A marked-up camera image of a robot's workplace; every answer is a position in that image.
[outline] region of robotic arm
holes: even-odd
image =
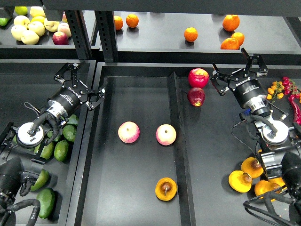
[[[280,109],[278,110],[283,113],[282,117],[278,120],[272,117],[269,105],[275,106],[266,99],[264,89],[258,81],[258,77],[267,75],[268,69],[260,55],[249,56],[244,48],[242,54],[247,59],[246,67],[231,74],[220,73],[213,63],[214,72],[211,82],[221,96],[231,90],[240,107],[246,109],[239,116],[243,122],[253,124],[256,128],[256,136],[252,136],[252,139],[259,142],[262,151],[254,153],[255,157],[259,160],[268,179],[282,177],[291,196],[291,199],[284,199],[282,195],[276,193],[262,195],[266,197],[265,204],[268,212],[252,209],[249,205],[250,201],[245,202],[244,206],[252,215],[255,214],[249,209],[272,217],[281,225],[294,225],[282,220],[275,213],[270,197],[272,195],[281,202],[292,204],[301,216],[301,127],[297,123],[293,123],[290,127],[286,126],[282,120],[287,114]],[[257,64],[259,69],[256,71],[252,69],[253,64]]]
[[[70,117],[81,105],[85,104],[91,111],[104,99],[105,85],[98,90],[90,90],[78,79],[77,71],[81,64],[66,63],[55,75],[55,80],[62,84],[56,94],[48,99],[48,105],[41,110],[33,122],[27,122],[15,127],[10,122],[0,134],[0,226],[15,225],[11,215],[15,211],[28,206],[34,206],[28,226],[33,226],[40,211],[40,202],[24,200],[14,204],[17,192],[25,196],[37,181],[46,159],[41,158],[43,147],[51,143]],[[64,79],[64,73],[70,71],[71,78]],[[96,102],[90,101],[92,96],[98,96]],[[38,153],[32,148],[40,144]]]

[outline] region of cherry tomato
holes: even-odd
[[[284,94],[283,94],[283,93],[279,93],[279,94],[277,94],[277,97],[278,97],[278,99],[281,99],[283,96],[284,96]]]
[[[282,83],[282,85],[284,85],[284,86],[289,85],[289,84],[290,84],[289,80],[285,80],[285,81],[283,81],[283,83]]]
[[[270,93],[271,95],[273,95],[275,93],[275,91],[272,88],[268,88],[268,93]]]
[[[284,94],[285,95],[288,95],[288,94],[290,94],[291,93],[291,91],[289,90],[289,89],[287,89],[286,91],[284,91]]]

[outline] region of pepper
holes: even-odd
[[[294,95],[291,95],[288,98],[288,101],[291,103],[293,108],[293,121],[301,125],[301,110],[299,106],[294,102]]]

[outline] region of green avocado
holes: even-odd
[[[74,142],[76,136],[76,128],[72,125],[66,125],[63,129],[63,136],[69,142]]]
[[[10,18],[0,18],[0,26],[5,26],[8,24]]]
[[[75,114],[71,115],[68,120],[67,125],[78,126],[79,124],[79,118]]]
[[[39,217],[48,218],[55,205],[55,192],[52,188],[44,188],[38,193],[37,200],[41,203]]]
[[[65,161],[68,154],[69,143],[66,140],[57,142],[55,146],[55,158],[58,161]]]
[[[47,170],[42,169],[39,178],[37,179],[36,183],[30,188],[30,190],[36,191],[43,187],[49,179],[49,172]]]
[[[38,145],[34,148],[35,153],[38,153],[39,147],[40,147],[40,145]],[[54,148],[55,148],[55,144],[53,142],[51,142],[49,145],[43,147],[43,150],[41,153],[41,158],[49,159],[53,154]]]

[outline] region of orange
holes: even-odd
[[[130,28],[135,28],[139,23],[139,18],[135,14],[129,14],[126,23]]]
[[[226,15],[224,21],[222,22],[222,27],[228,31],[233,32],[238,28],[240,19],[238,15]]]
[[[194,27],[189,27],[184,32],[186,41],[193,42],[198,38],[198,31]]]
[[[231,35],[231,38],[237,39],[240,46],[244,43],[245,40],[244,34],[240,32],[235,32],[233,35]]]
[[[222,42],[221,49],[239,49],[239,41],[235,38],[227,38]]]
[[[123,26],[123,21],[120,16],[114,16],[114,21],[115,21],[115,29],[116,31],[119,31],[122,29]]]

